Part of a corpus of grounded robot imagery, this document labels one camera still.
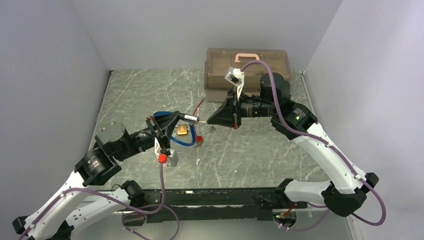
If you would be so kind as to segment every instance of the brown plastic box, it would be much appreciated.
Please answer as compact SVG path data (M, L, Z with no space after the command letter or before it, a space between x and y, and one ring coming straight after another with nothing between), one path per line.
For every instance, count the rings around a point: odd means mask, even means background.
M290 64L285 50L209 48L204 63L204 90L209 102L223 102L227 90L233 85L225 80L229 67L241 69L252 60L263 60L274 73L281 74L290 81ZM267 69L261 64L253 64L244 71L243 92L259 94L259 80Z

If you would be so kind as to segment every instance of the white enclosure wall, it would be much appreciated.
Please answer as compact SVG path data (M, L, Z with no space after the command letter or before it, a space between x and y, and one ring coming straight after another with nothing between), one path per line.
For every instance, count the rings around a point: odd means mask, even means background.
M424 2L344 0L306 70L316 114L387 205L365 239L424 238ZM376 222L368 195L357 211Z
M203 68L207 48L282 49L305 69L342 0L72 0L110 70Z
M87 151L107 80L70 1L1 1L0 239Z

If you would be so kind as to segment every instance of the red connector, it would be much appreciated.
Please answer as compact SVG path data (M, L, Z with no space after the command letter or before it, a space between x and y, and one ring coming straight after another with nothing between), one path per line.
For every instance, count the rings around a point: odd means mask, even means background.
M162 154L159 154L159 158L157 160L159 161L159 163L164 164L167 162L167 158L168 158L168 155L162 153Z
M201 144L201 143L203 143L203 137L200 136L200 135L197 135L196 136L196 144Z

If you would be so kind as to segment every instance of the tabletop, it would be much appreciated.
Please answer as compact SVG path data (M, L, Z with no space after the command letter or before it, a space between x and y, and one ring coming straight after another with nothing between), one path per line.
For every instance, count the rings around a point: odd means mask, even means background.
M310 106L298 71L290 80L291 99ZM146 127L146 118L157 111L193 113L205 96L203 69L143 69L112 72L95 132L110 122L121 122L128 133ZM221 103L204 101L199 107L206 120ZM167 189L276 187L284 179L322 182L327 174L294 142L277 132L269 117L243 118L239 129L200 123L196 130L204 143L187 147L171 142L179 161L164 168ZM174 137L184 142L191 135ZM122 170L104 189L135 180L144 189L160 188L159 164L153 149L120 162Z

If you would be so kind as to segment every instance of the white bracket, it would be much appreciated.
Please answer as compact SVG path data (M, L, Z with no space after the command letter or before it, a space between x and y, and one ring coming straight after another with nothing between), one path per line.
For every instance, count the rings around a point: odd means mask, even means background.
M243 86L245 85L245 73L242 72L240 68L234 68L230 66L227 73L225 74L225 80L237 87L237 99L240 99Z
M159 158L161 154L161 145L156 138L154 138L154 154L156 155L156 159ZM174 149L170 149L170 155L166 158L166 162L163 164L164 167L175 167L178 164L178 154Z

